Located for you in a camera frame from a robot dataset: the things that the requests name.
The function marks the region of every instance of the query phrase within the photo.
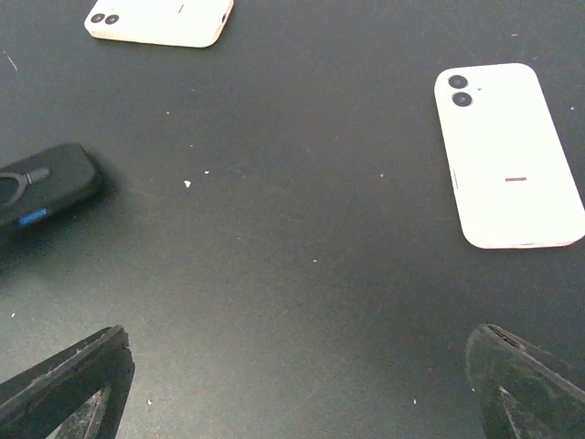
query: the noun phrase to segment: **tabletop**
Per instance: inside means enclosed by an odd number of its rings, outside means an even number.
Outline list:
[[[467,243],[432,92],[531,66],[585,193],[582,2],[240,0],[208,49],[91,8],[0,5],[0,166],[80,142],[106,180],[1,242],[0,380],[120,324],[120,437],[456,439],[477,325],[585,368],[585,242]]]

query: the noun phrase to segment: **black case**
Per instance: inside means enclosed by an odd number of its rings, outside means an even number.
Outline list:
[[[14,205],[0,207],[0,233],[22,229],[36,222],[21,224],[21,219],[31,212],[46,209],[47,213],[38,219],[42,220],[94,195],[100,188],[98,171],[78,144],[53,146],[0,169],[0,173],[25,174],[42,167],[50,172],[46,179],[28,186]]]

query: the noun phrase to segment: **white smartphone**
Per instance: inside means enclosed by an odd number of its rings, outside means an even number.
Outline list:
[[[95,38],[206,48],[233,6],[233,0],[98,0],[85,28]]]
[[[446,70],[435,99],[465,238],[483,249],[560,247],[585,209],[537,74],[524,64]]]

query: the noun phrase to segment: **scratch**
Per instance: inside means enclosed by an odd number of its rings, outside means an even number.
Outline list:
[[[10,58],[10,55],[8,55],[6,52],[2,51],[2,53],[5,54],[5,56],[8,58],[8,60],[10,61],[10,64],[12,64],[12,67],[15,68],[15,71],[18,71],[18,67],[16,66],[15,62],[12,60],[12,58]]]

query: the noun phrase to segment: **dark gray surface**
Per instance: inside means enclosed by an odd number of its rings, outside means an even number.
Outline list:
[[[469,438],[476,325],[585,366],[585,243],[466,243],[432,96],[529,64],[585,193],[582,2],[440,4],[241,0],[194,50],[3,2],[0,165],[78,141],[111,187],[2,243],[0,380],[122,324],[120,437]]]

